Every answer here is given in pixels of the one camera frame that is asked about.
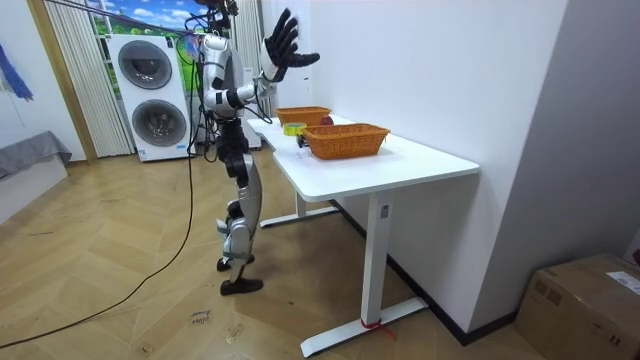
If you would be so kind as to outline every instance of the yellow tape roll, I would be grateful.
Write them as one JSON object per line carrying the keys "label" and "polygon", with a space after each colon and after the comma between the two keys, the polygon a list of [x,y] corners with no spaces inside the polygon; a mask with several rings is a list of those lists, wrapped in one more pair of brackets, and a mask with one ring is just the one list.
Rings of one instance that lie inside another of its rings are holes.
{"label": "yellow tape roll", "polygon": [[302,134],[302,129],[306,128],[305,123],[286,123],[282,125],[284,134],[287,136],[296,136]]}

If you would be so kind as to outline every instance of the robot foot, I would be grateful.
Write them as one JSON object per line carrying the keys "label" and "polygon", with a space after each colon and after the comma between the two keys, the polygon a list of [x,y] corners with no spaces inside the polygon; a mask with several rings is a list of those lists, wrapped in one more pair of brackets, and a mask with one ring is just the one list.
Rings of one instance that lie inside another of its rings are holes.
{"label": "robot foot", "polygon": [[264,283],[258,279],[239,278],[233,284],[225,280],[220,286],[220,295],[248,294],[262,289]]}
{"label": "robot foot", "polygon": [[[247,260],[247,264],[251,264],[255,260],[256,257],[251,255],[251,257],[249,257],[249,260]],[[218,272],[227,271],[229,269],[231,269],[231,265],[229,265],[228,262],[225,263],[224,261],[222,261],[222,259],[218,260],[218,263],[216,264],[216,270],[218,270]]]}

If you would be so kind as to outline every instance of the table top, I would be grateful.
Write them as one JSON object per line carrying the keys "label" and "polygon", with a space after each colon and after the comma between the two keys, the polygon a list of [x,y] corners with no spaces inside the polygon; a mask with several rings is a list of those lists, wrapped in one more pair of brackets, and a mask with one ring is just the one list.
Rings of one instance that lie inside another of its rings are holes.
{"label": "table top", "polygon": [[[331,114],[336,125],[353,121]],[[478,164],[393,134],[387,135],[377,155],[321,160],[294,136],[283,134],[277,118],[269,125],[260,119],[249,124],[273,148],[273,158],[308,202],[367,194],[402,186],[477,173]]]}

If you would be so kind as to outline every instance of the curtain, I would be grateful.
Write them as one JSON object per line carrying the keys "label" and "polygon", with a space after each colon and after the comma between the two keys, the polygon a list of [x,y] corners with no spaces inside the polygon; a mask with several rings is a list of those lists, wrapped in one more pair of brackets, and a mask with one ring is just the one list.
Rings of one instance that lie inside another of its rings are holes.
{"label": "curtain", "polygon": [[[84,5],[84,0],[72,0]],[[133,153],[87,13],[45,2],[98,157]]]}
{"label": "curtain", "polygon": [[[231,19],[231,37],[244,67],[252,68],[260,75],[260,45],[262,26],[258,0],[236,0],[240,9],[238,16]],[[271,101],[263,99],[262,108],[271,116]]]}

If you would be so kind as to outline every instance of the washing machine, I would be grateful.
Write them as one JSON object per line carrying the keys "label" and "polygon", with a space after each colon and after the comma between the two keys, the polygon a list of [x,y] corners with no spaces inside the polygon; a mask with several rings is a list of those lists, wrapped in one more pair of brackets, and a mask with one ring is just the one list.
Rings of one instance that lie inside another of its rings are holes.
{"label": "washing machine", "polygon": [[140,160],[187,157],[193,125],[173,39],[115,34],[105,39]]}

